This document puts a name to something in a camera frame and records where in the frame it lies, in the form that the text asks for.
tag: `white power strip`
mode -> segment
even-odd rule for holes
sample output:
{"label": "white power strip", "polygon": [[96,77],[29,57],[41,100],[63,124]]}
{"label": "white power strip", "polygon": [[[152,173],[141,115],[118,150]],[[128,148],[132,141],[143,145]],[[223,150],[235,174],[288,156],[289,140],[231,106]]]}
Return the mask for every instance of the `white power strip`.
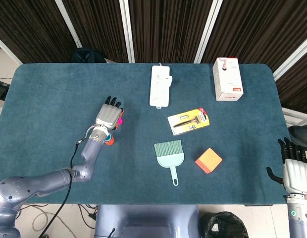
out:
{"label": "white power strip", "polygon": [[172,76],[170,67],[155,65],[152,68],[152,81],[150,86],[150,106],[161,109],[169,106],[169,88]]}

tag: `black trash can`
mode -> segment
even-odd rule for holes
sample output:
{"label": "black trash can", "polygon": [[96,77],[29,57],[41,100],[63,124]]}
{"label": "black trash can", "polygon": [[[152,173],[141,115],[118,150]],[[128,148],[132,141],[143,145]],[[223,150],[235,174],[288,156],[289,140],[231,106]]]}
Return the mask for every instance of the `black trash can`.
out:
{"label": "black trash can", "polygon": [[247,229],[231,212],[207,213],[200,219],[202,238],[249,238]]}

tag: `robotic hand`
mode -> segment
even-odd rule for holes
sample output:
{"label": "robotic hand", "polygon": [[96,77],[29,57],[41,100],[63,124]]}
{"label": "robotic hand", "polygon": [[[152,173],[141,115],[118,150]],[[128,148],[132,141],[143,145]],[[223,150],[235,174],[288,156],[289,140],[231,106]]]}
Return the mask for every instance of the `robotic hand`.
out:
{"label": "robotic hand", "polygon": [[0,182],[0,238],[20,237],[18,229],[15,228],[15,219],[21,206],[30,197],[48,196],[66,187],[69,187],[69,194],[72,182],[89,181],[91,179],[95,161],[104,143],[113,143],[112,136],[108,131],[118,128],[118,125],[122,122],[123,109],[119,108],[121,103],[117,102],[114,106],[116,97],[111,102],[110,99],[109,96],[103,104],[96,118],[96,124],[92,125],[87,130],[85,137],[75,145],[76,152],[79,144],[87,138],[89,131],[93,128],[81,154],[81,157],[85,160],[84,163],[72,165],[74,153],[70,168],[34,177],[10,177]]}
{"label": "robotic hand", "polygon": [[269,177],[282,184],[289,193],[285,196],[288,205],[290,238],[307,238],[307,159],[305,150],[284,138],[278,139],[281,146],[283,178],[277,177],[267,167]]}

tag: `teal tablecloth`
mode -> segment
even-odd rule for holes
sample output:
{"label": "teal tablecloth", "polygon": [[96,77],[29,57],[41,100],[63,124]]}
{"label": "teal tablecloth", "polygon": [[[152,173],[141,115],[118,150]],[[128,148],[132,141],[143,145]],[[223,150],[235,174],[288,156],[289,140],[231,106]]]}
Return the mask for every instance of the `teal tablecloth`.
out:
{"label": "teal tablecloth", "polygon": [[[153,64],[25,64],[16,71],[0,118],[0,180],[35,176],[69,166],[74,144],[95,122],[108,95],[125,110],[90,182],[74,183],[68,203],[276,204],[282,186],[266,166],[282,175],[278,138],[288,136],[271,70],[241,64],[244,95],[217,102],[211,64],[169,64],[170,104],[149,106]],[[173,136],[167,117],[203,107],[209,127]],[[179,186],[155,157],[154,143],[181,139],[184,163]],[[74,163],[81,162],[79,147]],[[205,174],[195,160],[211,147],[223,162]],[[66,191],[31,202],[61,203]]]}

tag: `orange sponge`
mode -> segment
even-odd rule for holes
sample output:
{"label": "orange sponge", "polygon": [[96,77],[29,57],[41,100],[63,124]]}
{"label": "orange sponge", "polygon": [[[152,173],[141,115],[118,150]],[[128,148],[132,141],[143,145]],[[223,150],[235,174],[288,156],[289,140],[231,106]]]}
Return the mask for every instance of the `orange sponge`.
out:
{"label": "orange sponge", "polygon": [[208,148],[195,163],[207,174],[211,173],[220,163],[219,157],[211,148]]}

